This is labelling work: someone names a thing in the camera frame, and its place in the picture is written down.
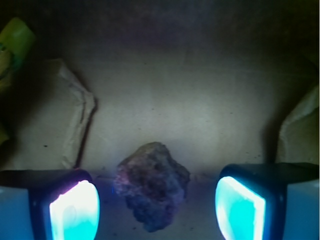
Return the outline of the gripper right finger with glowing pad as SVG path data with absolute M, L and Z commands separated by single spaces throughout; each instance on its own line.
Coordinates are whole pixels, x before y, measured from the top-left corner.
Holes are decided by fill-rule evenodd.
M 216 183 L 215 215 L 226 240 L 317 240 L 319 166 L 229 164 Z

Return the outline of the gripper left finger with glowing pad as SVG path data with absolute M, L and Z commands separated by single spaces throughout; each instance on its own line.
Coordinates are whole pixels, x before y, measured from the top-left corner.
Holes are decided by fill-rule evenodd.
M 85 170 L 0 173 L 2 240 L 93 240 L 99 220 L 100 197 Z

